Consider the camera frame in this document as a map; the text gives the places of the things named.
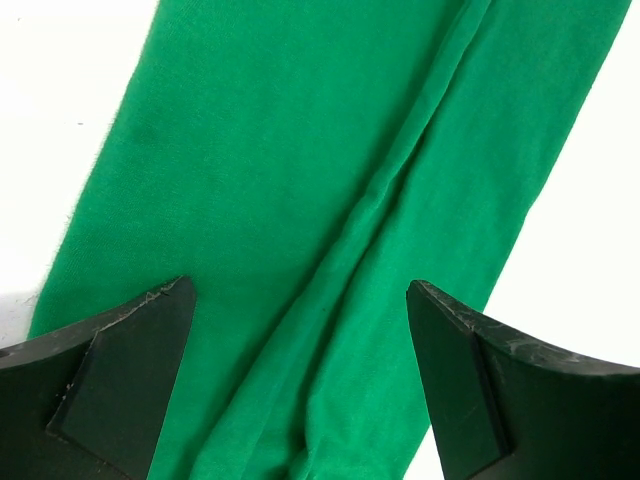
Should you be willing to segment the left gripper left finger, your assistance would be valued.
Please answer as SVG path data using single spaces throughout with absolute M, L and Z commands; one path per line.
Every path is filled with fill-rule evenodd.
M 178 277 L 3 348 L 2 478 L 147 478 L 195 305 Z

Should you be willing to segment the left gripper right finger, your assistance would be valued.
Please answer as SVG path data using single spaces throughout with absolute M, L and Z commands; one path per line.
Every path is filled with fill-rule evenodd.
M 635 479 L 639 371 L 487 317 L 425 281 L 411 338 L 448 479 Z

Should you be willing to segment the green t shirt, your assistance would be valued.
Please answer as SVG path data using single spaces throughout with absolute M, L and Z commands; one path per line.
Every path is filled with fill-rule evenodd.
M 400 479 L 405 292 L 482 309 L 625 1 L 163 1 L 38 336 L 190 277 L 154 479 Z

